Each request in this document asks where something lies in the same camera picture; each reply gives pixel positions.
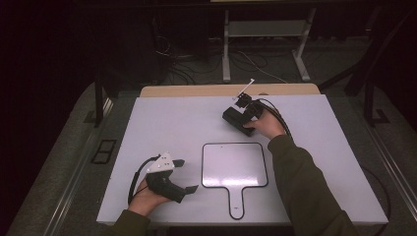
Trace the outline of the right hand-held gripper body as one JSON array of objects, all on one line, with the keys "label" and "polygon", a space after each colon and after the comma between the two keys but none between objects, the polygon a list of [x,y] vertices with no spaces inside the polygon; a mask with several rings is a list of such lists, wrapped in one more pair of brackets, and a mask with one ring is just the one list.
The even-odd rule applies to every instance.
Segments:
[{"label": "right hand-held gripper body", "polygon": [[[239,92],[238,94],[233,98],[234,100],[234,104],[237,101],[237,96],[242,93],[245,92],[246,93],[246,89],[254,82],[254,79],[251,79],[250,82],[244,86]],[[252,98],[252,101],[248,104],[247,107],[243,108],[244,112],[243,113],[247,113],[249,114],[252,118],[253,117],[257,117],[260,118],[262,113],[263,113],[263,109],[262,107]]]}]

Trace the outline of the black floor socket frame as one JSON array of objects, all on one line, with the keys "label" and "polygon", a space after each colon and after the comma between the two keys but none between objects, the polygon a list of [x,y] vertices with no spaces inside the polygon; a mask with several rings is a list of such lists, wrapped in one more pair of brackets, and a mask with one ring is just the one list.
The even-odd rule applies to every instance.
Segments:
[{"label": "black floor socket frame", "polygon": [[114,151],[116,140],[101,140],[97,151],[91,159],[93,164],[107,164],[110,160],[112,152]]}]

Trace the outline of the metal floor rail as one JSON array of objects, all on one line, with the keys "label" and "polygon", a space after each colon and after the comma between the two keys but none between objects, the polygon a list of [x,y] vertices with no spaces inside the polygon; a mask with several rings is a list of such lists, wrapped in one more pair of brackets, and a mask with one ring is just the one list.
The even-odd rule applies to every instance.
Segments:
[{"label": "metal floor rail", "polygon": [[56,197],[42,236],[57,236],[79,189],[91,151],[96,145],[101,120],[113,102],[105,98],[96,105],[80,99],[56,141],[42,173]]},{"label": "metal floor rail", "polygon": [[380,159],[387,170],[390,179],[403,198],[413,218],[417,221],[417,194],[405,178],[405,175],[400,170],[398,164],[395,162],[393,155],[389,152],[377,129],[367,126],[366,130],[379,153]]}]

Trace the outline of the black metal stand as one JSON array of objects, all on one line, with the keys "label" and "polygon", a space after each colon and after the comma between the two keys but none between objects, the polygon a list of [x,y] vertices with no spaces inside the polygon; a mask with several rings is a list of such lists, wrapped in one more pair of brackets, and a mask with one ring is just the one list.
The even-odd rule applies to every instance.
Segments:
[{"label": "black metal stand", "polygon": [[88,112],[84,122],[91,123],[97,128],[104,119],[104,108],[108,95],[105,90],[105,77],[98,70],[94,74],[94,110]]},{"label": "black metal stand", "polygon": [[365,83],[364,99],[364,118],[369,126],[375,127],[377,124],[386,124],[389,122],[382,109],[374,107],[375,86],[371,82]]}]

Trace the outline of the white table cover board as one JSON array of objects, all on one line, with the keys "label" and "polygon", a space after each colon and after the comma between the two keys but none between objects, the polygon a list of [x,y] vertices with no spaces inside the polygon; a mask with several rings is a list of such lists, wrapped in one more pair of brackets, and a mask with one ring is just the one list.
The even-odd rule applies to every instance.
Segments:
[{"label": "white table cover board", "polygon": [[[306,149],[323,171],[337,202],[356,225],[384,224],[387,217],[368,183],[341,127],[321,95],[271,95],[289,127],[295,144]],[[134,173],[144,161],[169,152],[184,159],[173,183],[199,185],[182,203],[159,206],[150,216],[153,225],[285,225],[289,219],[276,189],[268,139],[259,133],[247,137],[222,118],[233,102],[230,96],[140,97],[136,100],[97,216],[111,225],[127,206]],[[202,184],[203,146],[215,143],[259,143],[268,172],[263,188],[244,190],[245,215],[229,215],[224,189]]]}]

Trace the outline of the white metal stand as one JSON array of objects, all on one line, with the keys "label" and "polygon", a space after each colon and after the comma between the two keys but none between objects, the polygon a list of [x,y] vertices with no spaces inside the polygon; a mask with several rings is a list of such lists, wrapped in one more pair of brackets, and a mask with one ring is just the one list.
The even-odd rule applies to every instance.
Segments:
[{"label": "white metal stand", "polygon": [[223,27],[222,78],[225,83],[231,82],[229,63],[229,38],[237,37],[290,37],[300,39],[298,47],[292,51],[292,58],[303,82],[311,80],[302,54],[309,37],[317,9],[308,11],[305,20],[280,21],[230,21],[229,12],[225,11]]}]

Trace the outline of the person's right hand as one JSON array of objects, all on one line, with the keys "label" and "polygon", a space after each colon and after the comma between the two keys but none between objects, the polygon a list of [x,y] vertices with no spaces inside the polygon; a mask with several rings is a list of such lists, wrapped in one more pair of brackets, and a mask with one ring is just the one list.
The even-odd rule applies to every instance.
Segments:
[{"label": "person's right hand", "polygon": [[285,135],[285,130],[281,123],[267,110],[263,111],[259,119],[246,123],[244,128],[254,128],[270,140],[277,136]]}]

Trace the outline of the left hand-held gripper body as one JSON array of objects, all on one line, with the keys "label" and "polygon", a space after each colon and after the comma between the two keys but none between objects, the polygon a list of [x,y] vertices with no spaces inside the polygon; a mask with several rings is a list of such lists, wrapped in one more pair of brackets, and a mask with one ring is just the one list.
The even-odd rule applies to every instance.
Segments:
[{"label": "left hand-held gripper body", "polygon": [[182,202],[186,195],[185,189],[173,184],[169,177],[176,167],[169,152],[161,154],[148,169],[146,181],[148,187],[154,193],[164,196],[178,204]]}]

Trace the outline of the black whiteboard eraser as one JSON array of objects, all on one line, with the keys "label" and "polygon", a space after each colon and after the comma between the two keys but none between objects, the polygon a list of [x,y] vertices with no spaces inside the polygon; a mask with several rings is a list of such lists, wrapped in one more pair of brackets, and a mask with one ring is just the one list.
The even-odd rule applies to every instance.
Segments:
[{"label": "black whiteboard eraser", "polygon": [[229,107],[223,112],[222,118],[248,137],[250,137],[254,132],[254,128],[244,127],[245,124],[252,120],[252,117],[247,113],[240,113],[235,108]]}]

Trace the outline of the person's left hand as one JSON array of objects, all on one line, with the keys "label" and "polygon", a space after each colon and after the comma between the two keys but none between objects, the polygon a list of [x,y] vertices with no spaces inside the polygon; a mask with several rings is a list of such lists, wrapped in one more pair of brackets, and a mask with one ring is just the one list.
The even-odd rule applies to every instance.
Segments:
[{"label": "person's left hand", "polygon": [[149,216],[157,207],[168,202],[169,199],[151,191],[147,181],[143,180],[129,203],[128,210],[142,216]]}]

